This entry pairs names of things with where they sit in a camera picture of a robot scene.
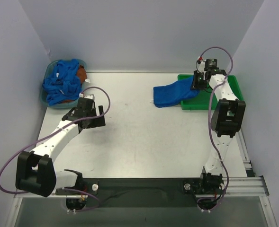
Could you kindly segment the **blue towel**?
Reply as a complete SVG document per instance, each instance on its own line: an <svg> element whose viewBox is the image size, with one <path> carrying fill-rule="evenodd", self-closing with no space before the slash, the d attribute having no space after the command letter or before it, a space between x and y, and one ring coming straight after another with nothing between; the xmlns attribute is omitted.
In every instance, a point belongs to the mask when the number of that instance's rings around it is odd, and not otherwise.
<svg viewBox="0 0 279 227"><path fill-rule="evenodd" d="M153 88L153 103L156 107L170 107L178 105L181 101L195 98L199 90L191 89L193 77L178 80L165 86Z"/></svg>

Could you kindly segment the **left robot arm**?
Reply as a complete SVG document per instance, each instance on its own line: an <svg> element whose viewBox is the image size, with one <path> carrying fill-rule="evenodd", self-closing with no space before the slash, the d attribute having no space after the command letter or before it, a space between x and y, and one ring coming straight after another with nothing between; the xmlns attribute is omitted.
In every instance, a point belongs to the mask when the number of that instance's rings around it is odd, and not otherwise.
<svg viewBox="0 0 279 227"><path fill-rule="evenodd" d="M85 183L82 173L70 169L56 170L54 161L83 130L105 125L103 106L96 106L93 98L79 98L77 106L61 118L56 129L43 143L30 152L19 154L16 188L43 197L48 197L57 189L83 190Z"/></svg>

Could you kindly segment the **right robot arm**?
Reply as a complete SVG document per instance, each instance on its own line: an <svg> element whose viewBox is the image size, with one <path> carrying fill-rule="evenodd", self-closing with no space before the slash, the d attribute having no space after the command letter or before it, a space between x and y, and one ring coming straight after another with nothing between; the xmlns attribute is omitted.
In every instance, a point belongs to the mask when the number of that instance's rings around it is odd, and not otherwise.
<svg viewBox="0 0 279 227"><path fill-rule="evenodd" d="M223 70L194 71L192 89L203 90L211 87L209 107L215 97L214 111L208 111L208 132L211 151L203 170L206 174L219 176L225 172L223 165L233 137L241 129L246 103L232 91Z"/></svg>

